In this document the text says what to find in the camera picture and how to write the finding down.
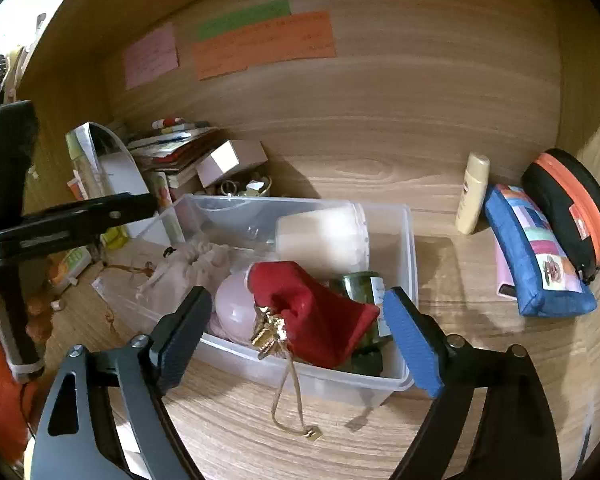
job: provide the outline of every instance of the lotion bottle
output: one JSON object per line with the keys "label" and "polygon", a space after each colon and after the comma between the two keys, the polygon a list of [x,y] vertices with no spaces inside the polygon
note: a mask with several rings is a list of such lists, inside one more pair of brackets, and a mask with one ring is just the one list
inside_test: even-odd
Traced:
{"label": "lotion bottle", "polygon": [[482,210],[484,193],[489,180],[489,159],[484,155],[469,153],[469,161],[464,172],[464,184],[460,205],[456,215],[456,228],[465,235],[474,232]]}

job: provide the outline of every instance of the orange zipper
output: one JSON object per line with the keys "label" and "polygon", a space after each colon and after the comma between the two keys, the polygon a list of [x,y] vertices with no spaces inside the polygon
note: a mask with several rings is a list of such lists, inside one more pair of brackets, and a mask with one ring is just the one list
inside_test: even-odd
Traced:
{"label": "orange zipper", "polygon": [[600,267],[600,211],[596,203],[582,183],[557,158],[543,153],[535,162],[555,179],[582,213],[584,223],[591,235],[596,266]]}

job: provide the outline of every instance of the pink sticky note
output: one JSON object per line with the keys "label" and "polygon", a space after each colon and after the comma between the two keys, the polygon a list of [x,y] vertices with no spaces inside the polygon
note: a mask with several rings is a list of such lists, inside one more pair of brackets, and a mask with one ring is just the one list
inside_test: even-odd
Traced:
{"label": "pink sticky note", "polygon": [[136,41],[124,51],[123,60],[127,90],[177,68],[178,52],[173,23],[165,23]]}

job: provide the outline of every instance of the orange sticky note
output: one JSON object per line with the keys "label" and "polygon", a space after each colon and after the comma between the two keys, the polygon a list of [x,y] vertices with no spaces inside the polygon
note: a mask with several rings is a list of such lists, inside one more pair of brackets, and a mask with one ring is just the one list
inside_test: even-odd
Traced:
{"label": "orange sticky note", "polygon": [[335,57],[328,12],[304,12],[220,34],[193,46],[198,79],[290,59]]}

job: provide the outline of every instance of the blue pencil case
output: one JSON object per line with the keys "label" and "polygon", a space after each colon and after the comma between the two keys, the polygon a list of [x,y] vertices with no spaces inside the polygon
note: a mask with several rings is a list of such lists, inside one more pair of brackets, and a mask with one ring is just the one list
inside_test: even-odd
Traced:
{"label": "blue pencil case", "polygon": [[522,188],[490,186],[484,211],[513,275],[520,316],[580,316],[595,309],[596,298]]}

